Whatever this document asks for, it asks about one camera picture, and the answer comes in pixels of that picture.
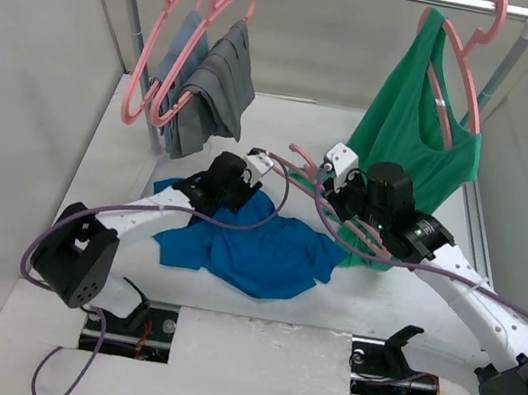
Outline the blue t shirt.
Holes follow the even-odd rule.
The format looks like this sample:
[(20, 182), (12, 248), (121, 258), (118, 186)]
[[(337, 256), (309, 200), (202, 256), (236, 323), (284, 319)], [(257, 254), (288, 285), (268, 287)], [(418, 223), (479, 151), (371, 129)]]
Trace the blue t shirt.
[(207, 221), (154, 235), (163, 266), (206, 269), (261, 300), (290, 299), (330, 281), (347, 254), (328, 236), (296, 218), (273, 217), (251, 230)]

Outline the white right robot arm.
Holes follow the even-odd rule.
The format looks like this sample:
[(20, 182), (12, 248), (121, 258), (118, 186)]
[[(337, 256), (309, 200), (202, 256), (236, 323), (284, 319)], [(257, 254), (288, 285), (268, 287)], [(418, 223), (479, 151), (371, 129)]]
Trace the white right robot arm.
[(479, 395), (528, 395), (528, 312), (498, 296), (436, 218), (417, 209), (411, 177), (399, 164), (359, 169), (342, 147), (325, 157), (321, 195), (341, 222), (376, 231), (386, 264), (413, 272), (476, 337), (481, 354), (455, 360)]

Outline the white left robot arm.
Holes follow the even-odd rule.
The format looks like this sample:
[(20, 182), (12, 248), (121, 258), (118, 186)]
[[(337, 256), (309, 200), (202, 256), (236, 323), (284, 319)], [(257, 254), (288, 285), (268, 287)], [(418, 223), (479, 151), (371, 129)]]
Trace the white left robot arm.
[(120, 247), (167, 230), (207, 220), (218, 210), (239, 211), (273, 167), (267, 155), (217, 156), (208, 170), (128, 205), (90, 210), (82, 202), (64, 209), (30, 257), (30, 267), (68, 308), (102, 309), (121, 332), (144, 324), (150, 302), (130, 280), (112, 272)]

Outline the pink plastic hanger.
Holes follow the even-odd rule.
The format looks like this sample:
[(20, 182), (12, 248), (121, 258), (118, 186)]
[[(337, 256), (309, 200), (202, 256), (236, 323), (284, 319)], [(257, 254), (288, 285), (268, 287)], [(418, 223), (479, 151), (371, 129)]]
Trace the pink plastic hanger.
[(330, 216), (335, 215), (342, 226), (351, 230), (353, 235), (366, 245), (371, 255), (366, 254), (365, 258), (391, 261), (391, 252), (382, 243), (379, 231), (359, 216), (359, 212), (364, 209), (366, 183), (358, 168), (359, 159), (356, 153), (341, 142), (332, 146), (323, 157), (322, 167), (329, 169), (320, 182), (317, 175), (321, 166), (309, 153), (293, 143), (289, 145), (289, 150), (303, 159), (300, 167), (272, 152), (254, 147), (248, 153), (252, 170), (257, 168), (264, 176), (272, 168), (285, 181), (310, 197), (314, 197), (315, 188), (318, 187), (320, 193), (316, 205), (319, 210)]

